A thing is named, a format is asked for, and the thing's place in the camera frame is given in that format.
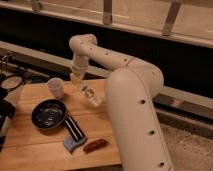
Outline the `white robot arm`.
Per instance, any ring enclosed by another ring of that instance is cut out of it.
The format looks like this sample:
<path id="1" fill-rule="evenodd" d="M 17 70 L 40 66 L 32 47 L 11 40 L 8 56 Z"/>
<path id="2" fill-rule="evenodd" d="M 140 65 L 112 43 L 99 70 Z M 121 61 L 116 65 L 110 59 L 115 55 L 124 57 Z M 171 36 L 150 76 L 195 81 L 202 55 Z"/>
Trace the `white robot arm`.
<path id="1" fill-rule="evenodd" d="M 90 60 L 111 71 L 105 96 L 123 171 L 175 171 L 152 101 L 164 84 L 161 70 L 98 46 L 92 34 L 72 37 L 69 46 L 72 81 L 82 79 Z"/>

